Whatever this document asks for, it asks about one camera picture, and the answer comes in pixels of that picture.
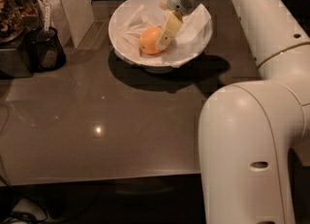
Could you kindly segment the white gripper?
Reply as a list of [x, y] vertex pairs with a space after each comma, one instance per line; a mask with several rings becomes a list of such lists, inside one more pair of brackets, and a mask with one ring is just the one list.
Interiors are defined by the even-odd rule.
[[161, 0], [159, 7], [170, 12], [163, 19], [156, 48], [165, 50], [183, 24], [182, 16], [190, 15], [201, 3], [201, 0]]

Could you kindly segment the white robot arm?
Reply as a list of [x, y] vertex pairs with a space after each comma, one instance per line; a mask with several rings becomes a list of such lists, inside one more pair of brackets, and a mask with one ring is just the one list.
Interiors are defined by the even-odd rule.
[[[164, 0], [160, 47], [201, 2]], [[201, 110], [206, 224], [295, 224], [288, 157], [309, 138], [309, 37], [281, 0], [232, 3], [261, 77], [222, 87]]]

